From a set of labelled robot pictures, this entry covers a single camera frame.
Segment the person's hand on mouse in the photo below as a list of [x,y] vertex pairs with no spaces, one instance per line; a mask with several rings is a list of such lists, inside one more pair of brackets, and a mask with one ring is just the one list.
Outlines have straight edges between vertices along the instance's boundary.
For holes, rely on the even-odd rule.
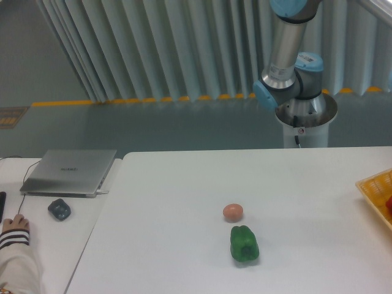
[[5,219],[3,221],[2,232],[12,230],[26,230],[30,231],[29,220],[22,214],[17,214],[13,219]]

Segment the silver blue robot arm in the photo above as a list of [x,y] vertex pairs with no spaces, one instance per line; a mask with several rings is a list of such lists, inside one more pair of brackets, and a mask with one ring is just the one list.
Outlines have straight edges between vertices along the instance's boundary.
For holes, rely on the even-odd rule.
[[267,109],[322,89],[391,91],[391,1],[270,1],[271,55],[253,91]]

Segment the striped beige sleeve forearm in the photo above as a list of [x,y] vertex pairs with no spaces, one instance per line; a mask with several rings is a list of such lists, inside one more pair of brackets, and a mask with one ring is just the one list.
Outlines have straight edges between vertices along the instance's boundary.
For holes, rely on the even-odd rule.
[[1,233],[1,293],[40,292],[40,271],[29,245],[29,231]]

